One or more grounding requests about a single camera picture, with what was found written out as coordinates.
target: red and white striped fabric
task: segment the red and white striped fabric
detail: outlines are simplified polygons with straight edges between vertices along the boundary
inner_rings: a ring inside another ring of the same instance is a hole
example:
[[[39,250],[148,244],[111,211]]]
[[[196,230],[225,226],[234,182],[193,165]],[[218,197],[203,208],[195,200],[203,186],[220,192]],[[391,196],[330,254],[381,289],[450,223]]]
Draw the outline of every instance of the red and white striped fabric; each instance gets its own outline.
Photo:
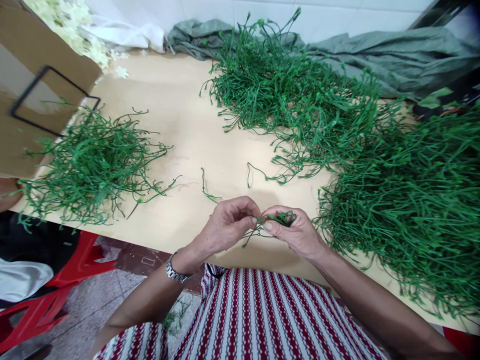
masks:
[[[254,269],[212,266],[202,301],[173,359],[385,359],[323,287]],[[95,356],[167,359],[158,324],[123,331]]]

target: wooden tabletop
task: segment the wooden tabletop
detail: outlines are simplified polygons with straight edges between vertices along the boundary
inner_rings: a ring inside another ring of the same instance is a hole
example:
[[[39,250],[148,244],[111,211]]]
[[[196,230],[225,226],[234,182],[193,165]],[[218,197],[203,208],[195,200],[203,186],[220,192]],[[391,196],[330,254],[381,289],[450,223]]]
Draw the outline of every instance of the wooden tabletop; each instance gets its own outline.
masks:
[[[200,232],[215,204],[202,193],[202,172],[205,169],[207,192],[223,199],[250,196],[263,211],[272,205],[301,208],[314,218],[318,214],[317,191],[328,185],[335,175],[326,170],[309,179],[295,178],[280,186],[265,181],[254,170],[250,173],[251,188],[247,188],[247,163],[250,162],[269,176],[278,174],[279,166],[270,162],[275,155],[270,143],[275,135],[257,135],[250,130],[234,129],[224,133],[226,123],[217,116],[219,109],[211,105],[208,93],[199,91],[210,79],[210,61],[198,61],[186,55],[132,55],[118,60],[113,68],[121,66],[129,73],[127,79],[118,78],[111,70],[104,75],[92,92],[105,103],[102,114],[112,119],[136,110],[149,110],[138,115],[139,129],[160,132],[153,141],[173,145],[162,158],[150,163],[149,176],[167,186],[173,178],[182,175],[167,196],[140,204],[130,219],[119,218],[107,225],[86,225],[80,229],[123,240],[128,243],[173,253],[184,247]],[[20,211],[22,199],[12,210]],[[128,197],[122,205],[128,214],[135,201]],[[58,223],[57,214],[47,218]],[[242,241],[228,251],[209,259],[212,264],[229,268],[256,268],[326,285],[322,276],[306,261],[298,258],[282,241],[252,237],[248,246]],[[369,260],[359,256],[360,265]],[[400,296],[400,286],[375,262],[366,274],[399,297],[405,304],[430,323],[465,330],[459,319],[445,315],[439,320],[418,305]],[[464,320],[467,328],[479,333],[476,325]]]

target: white tiled wall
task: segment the white tiled wall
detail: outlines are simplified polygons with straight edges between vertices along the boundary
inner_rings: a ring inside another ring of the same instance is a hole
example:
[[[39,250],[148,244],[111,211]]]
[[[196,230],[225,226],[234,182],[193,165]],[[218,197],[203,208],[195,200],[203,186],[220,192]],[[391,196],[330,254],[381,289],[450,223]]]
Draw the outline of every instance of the white tiled wall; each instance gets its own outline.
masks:
[[[251,20],[271,19],[285,24],[295,9],[302,13],[292,30],[305,42],[318,42],[349,33],[404,31],[435,0],[86,0],[94,13],[135,26],[153,23],[165,31],[187,19],[220,19],[235,25]],[[471,37],[477,30],[466,26],[472,16],[463,12],[447,27],[459,37]]]
[[[433,0],[180,0],[184,16],[205,21],[217,17],[226,23],[271,19],[285,24],[295,9],[301,15],[292,31],[302,39],[317,42],[332,36],[350,36],[371,31],[403,31]]]

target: cardboard box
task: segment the cardboard box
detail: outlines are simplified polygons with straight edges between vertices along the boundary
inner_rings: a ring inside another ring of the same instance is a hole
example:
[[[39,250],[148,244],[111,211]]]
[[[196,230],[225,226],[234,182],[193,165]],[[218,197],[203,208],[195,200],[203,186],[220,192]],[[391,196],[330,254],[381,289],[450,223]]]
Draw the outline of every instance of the cardboard box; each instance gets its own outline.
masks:
[[[14,104],[42,71],[44,76],[11,116]],[[65,98],[79,105],[101,75],[99,66],[75,53],[57,34],[18,0],[0,0],[0,177],[31,179],[42,158],[40,138],[55,139],[76,107],[58,105]]]

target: person's left hand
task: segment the person's left hand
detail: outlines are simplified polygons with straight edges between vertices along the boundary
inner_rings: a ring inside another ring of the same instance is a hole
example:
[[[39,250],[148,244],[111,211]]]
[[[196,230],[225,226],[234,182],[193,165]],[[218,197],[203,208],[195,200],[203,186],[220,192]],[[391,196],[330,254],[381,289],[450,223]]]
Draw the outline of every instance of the person's left hand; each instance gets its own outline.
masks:
[[[205,259],[235,245],[249,229],[255,229],[261,212],[248,196],[221,201],[191,245]]]

